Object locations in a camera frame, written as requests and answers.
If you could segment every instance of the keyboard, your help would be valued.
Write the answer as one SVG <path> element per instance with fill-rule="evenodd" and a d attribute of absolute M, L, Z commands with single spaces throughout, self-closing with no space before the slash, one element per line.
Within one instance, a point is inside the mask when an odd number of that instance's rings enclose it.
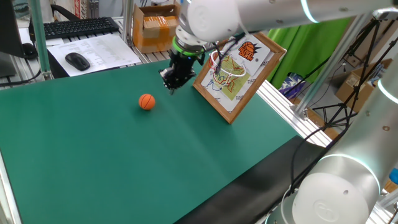
<path fill-rule="evenodd" d="M 117 32 L 118 30 L 119 26 L 110 17 L 44 24 L 46 40 L 86 34 L 102 34 L 103 32 Z"/>

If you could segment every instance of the picture frame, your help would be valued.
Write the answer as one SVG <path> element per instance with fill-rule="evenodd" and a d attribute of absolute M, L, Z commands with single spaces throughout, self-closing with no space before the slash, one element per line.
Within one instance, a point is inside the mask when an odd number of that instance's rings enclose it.
<path fill-rule="evenodd" d="M 193 82 L 193 87 L 210 103 L 215 110 L 219 112 L 220 115 L 229 123 L 232 124 L 235 119 L 242 112 L 244 107 L 249 103 L 250 99 L 256 94 L 257 90 L 260 86 L 265 82 L 267 77 L 271 74 L 271 72 L 276 68 L 280 59 L 286 53 L 286 50 L 279 46 L 277 43 L 272 41 L 263 33 L 257 33 L 253 35 L 255 38 L 260 40 L 266 47 L 270 49 L 270 52 L 273 53 L 273 56 L 269 60 L 268 64 L 262 69 L 256 80 L 251 84 L 249 89 L 243 95 L 243 97 L 239 100 L 239 103 L 234 107 L 232 111 L 228 111 L 223 107 L 223 105 L 216 100 L 216 98 L 204 87 L 202 86 L 202 81 L 208 75 L 210 67 L 207 66 L 210 62 L 210 58 L 207 63 L 203 66 L 201 72 L 198 74 L 196 80 Z"/>

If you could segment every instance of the small basketball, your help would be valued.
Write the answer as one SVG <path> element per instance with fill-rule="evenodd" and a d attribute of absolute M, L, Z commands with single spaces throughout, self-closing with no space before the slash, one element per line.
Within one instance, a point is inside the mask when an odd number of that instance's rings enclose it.
<path fill-rule="evenodd" d="M 155 98 L 151 94 L 144 94 L 139 98 L 139 106 L 144 110 L 150 110 L 155 106 Z"/>
<path fill-rule="evenodd" d="M 254 45 L 250 42 L 246 42 L 242 45 L 247 51 L 254 53 Z"/>

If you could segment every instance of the computer mouse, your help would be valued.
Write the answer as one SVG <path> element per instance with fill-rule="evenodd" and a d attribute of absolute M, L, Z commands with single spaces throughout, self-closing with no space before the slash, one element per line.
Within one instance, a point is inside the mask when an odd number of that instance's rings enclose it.
<path fill-rule="evenodd" d="M 77 70 L 84 71 L 90 67 L 90 63 L 81 54 L 70 53 L 65 57 L 65 60 Z"/>
<path fill-rule="evenodd" d="M 27 59 L 35 59 L 37 58 L 37 51 L 33 44 L 26 43 L 22 44 L 22 48 L 24 49 L 25 58 Z"/>

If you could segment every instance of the green table surface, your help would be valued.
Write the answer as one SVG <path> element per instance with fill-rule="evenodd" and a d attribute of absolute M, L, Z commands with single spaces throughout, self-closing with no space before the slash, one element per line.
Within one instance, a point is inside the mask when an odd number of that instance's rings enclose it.
<path fill-rule="evenodd" d="M 258 95 L 232 125 L 192 82 L 170 96 L 168 63 L 0 91 L 23 223 L 173 223 L 297 134 Z"/>

